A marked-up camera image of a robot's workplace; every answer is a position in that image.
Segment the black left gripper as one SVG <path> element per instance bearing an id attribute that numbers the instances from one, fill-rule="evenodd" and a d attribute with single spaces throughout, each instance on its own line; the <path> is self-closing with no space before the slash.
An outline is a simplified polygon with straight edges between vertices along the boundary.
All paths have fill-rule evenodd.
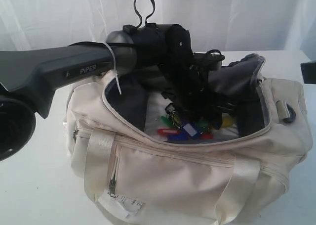
<path id="1" fill-rule="evenodd" d="M 194 64 L 194 59 L 169 59 L 160 65 L 169 87 L 162 95 L 170 99 L 189 119 L 220 119 L 221 97 L 208 84 L 211 71 Z"/>

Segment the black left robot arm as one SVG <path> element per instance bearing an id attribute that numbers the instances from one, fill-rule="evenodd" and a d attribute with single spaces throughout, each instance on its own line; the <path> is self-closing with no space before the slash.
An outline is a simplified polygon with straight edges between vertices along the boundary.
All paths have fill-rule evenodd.
<path id="1" fill-rule="evenodd" d="M 117 69 L 120 75 L 145 74 L 156 66 L 169 88 L 163 94 L 189 118 L 222 124 L 219 95 L 207 83 L 208 73 L 223 57 L 200 56 L 181 25 L 125 25 L 106 43 L 79 42 L 67 47 L 0 53 L 0 158 L 18 152 L 32 137 L 39 114 L 47 118 L 58 88 Z"/>

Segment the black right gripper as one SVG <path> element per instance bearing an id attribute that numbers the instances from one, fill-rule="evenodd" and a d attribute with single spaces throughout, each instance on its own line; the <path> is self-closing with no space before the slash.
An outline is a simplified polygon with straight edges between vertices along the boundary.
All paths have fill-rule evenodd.
<path id="1" fill-rule="evenodd" d="M 303 82 L 305 84 L 316 84 L 316 61 L 301 63 Z"/>

